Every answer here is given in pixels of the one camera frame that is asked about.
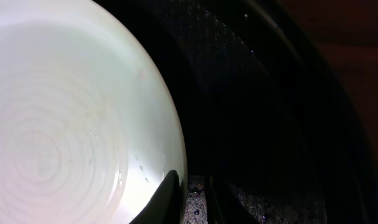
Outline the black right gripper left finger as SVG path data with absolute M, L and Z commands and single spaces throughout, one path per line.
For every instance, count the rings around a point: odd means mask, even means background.
M 178 224 L 179 221 L 179 176 L 175 170 L 170 170 L 148 204 L 130 224 Z

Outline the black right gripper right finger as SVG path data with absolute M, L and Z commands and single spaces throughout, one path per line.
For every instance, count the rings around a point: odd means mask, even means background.
M 251 215 L 243 208 L 223 179 L 206 177 L 206 202 L 209 223 L 251 223 Z

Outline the mint plate large red stain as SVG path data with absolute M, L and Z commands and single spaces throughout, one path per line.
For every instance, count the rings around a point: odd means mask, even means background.
M 94 1 L 0 1 L 0 223 L 130 223 L 187 161 L 164 79 Z

